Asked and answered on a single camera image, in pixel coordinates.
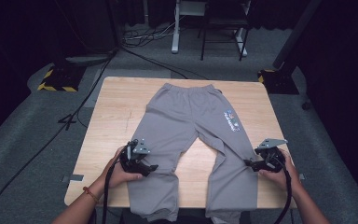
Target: white metal desk leg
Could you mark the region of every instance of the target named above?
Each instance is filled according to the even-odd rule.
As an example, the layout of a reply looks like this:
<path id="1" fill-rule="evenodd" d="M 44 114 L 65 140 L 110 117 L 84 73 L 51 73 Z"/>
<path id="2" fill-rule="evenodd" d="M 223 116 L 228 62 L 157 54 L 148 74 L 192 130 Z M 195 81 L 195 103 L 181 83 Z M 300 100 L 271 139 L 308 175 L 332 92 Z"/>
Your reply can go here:
<path id="1" fill-rule="evenodd" d="M 235 36 L 235 39 L 237 41 L 237 45 L 238 45 L 238 48 L 240 49 L 240 52 L 241 52 L 241 49 L 242 49 L 242 43 L 240 43 L 240 42 L 242 42 L 242 31 L 243 31 L 243 29 L 240 28 L 240 30 L 237 32 L 237 35 Z M 246 48 L 245 48 L 243 50 L 242 56 L 246 57 L 246 55 L 248 55 L 248 52 L 246 51 Z"/>
<path id="2" fill-rule="evenodd" d="M 179 14 L 180 14 L 180 0 L 176 0 L 176 9 L 175 9 L 175 29 L 173 31 L 173 40 L 172 40 L 172 53 L 178 53 L 179 51 Z"/>

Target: bracelet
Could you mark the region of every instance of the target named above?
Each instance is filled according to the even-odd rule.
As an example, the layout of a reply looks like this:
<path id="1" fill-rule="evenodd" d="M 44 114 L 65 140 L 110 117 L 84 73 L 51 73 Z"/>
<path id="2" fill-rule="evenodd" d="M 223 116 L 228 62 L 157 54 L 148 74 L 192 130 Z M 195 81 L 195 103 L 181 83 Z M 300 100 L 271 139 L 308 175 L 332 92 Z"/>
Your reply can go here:
<path id="1" fill-rule="evenodd" d="M 100 200 L 97 199 L 97 197 L 95 197 L 95 195 L 93 193 L 91 193 L 91 191 L 89 190 L 89 188 L 87 187 L 83 187 L 83 190 L 86 192 L 86 194 L 88 194 L 89 196 L 92 197 L 92 199 L 94 200 L 94 202 L 99 203 Z"/>

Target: logo on pants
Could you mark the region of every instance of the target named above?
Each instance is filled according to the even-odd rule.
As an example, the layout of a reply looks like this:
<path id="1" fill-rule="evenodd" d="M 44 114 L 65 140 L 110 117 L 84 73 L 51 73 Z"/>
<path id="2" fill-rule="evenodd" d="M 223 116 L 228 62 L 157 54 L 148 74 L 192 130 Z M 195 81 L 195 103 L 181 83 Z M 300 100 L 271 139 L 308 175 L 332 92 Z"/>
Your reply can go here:
<path id="1" fill-rule="evenodd" d="M 229 127 L 231 128 L 231 130 L 233 132 L 239 132 L 240 131 L 240 124 L 235 119 L 235 116 L 234 116 L 234 114 L 232 113 L 231 110 L 227 110 L 225 112 L 225 118 L 227 120 L 227 123 L 228 123 Z"/>

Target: gray pants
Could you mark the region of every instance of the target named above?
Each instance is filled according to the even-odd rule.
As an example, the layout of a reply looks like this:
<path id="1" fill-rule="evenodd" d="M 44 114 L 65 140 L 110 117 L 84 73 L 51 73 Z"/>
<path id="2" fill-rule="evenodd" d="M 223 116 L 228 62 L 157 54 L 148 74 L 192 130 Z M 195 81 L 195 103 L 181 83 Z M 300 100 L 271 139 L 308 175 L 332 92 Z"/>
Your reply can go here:
<path id="1" fill-rule="evenodd" d="M 158 169 L 128 183 L 131 211 L 148 221 L 178 215 L 180 154 L 200 138 L 218 151 L 209 176 L 206 217 L 214 223 L 239 223 L 241 211 L 257 206 L 257 173 L 243 160 L 255 153 L 229 101 L 213 85 L 181 88 L 171 84 L 156 93 L 146 107 L 133 139 L 144 139 L 151 154 L 146 165 Z"/>

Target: chair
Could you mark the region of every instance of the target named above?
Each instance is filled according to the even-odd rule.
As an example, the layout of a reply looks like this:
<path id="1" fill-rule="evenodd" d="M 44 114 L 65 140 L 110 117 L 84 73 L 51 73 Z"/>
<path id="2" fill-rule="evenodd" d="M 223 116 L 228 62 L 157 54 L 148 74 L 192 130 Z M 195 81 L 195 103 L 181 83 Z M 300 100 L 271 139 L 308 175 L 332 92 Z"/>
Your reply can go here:
<path id="1" fill-rule="evenodd" d="M 236 36 L 238 31 L 242 28 L 246 31 L 244 39 L 239 38 L 238 41 Z M 207 30 L 236 30 L 233 35 L 233 40 L 207 40 Z M 248 22 L 245 9 L 241 1 L 239 0 L 208 0 L 205 4 L 204 22 L 202 28 L 199 31 L 203 31 L 202 39 L 202 53 L 201 60 L 205 51 L 205 43 L 242 43 L 240 61 L 242 60 L 242 54 L 245 49 L 246 39 L 248 37 L 251 25 Z"/>

